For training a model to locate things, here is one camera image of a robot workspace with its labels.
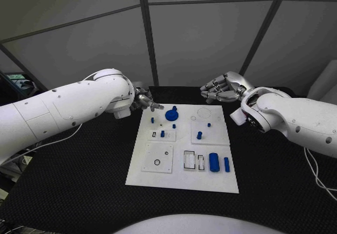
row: screw hole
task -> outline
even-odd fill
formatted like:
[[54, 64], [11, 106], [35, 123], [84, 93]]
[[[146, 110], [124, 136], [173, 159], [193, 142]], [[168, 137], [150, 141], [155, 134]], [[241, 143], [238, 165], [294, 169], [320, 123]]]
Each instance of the screw hole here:
[[333, 142], [333, 138], [329, 137], [329, 138], [326, 139], [326, 142], [327, 142], [327, 144], [330, 144], [330, 143]]

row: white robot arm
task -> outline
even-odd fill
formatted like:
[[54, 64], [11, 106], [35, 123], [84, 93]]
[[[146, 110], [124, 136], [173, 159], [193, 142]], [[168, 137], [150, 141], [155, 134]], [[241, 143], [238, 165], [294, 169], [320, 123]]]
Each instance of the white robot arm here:
[[163, 109], [146, 90], [136, 88], [116, 69], [97, 72], [94, 81], [65, 85], [38, 96], [0, 107], [0, 165], [15, 153], [62, 131], [114, 113], [130, 116], [130, 109]]
[[283, 91], [255, 88], [235, 72], [201, 88], [208, 103], [215, 99], [241, 102], [231, 114], [238, 125], [247, 121], [261, 132], [277, 129], [290, 141], [316, 152], [337, 157], [337, 106], [307, 98], [291, 98]]

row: black tablecloth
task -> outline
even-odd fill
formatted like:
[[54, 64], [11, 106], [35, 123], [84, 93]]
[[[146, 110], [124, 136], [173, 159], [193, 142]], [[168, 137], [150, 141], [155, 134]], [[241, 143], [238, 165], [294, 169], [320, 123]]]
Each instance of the black tablecloth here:
[[[159, 103], [206, 104], [195, 87], [152, 92]], [[120, 120], [103, 114], [70, 140], [38, 151], [0, 217], [67, 234], [108, 233], [182, 213], [228, 216], [286, 233], [337, 233], [337, 202], [314, 183], [304, 149], [278, 131], [237, 126], [229, 114], [238, 107], [240, 102], [224, 103], [240, 194], [126, 186], [142, 111]], [[337, 187], [337, 159], [314, 155], [320, 177]]]

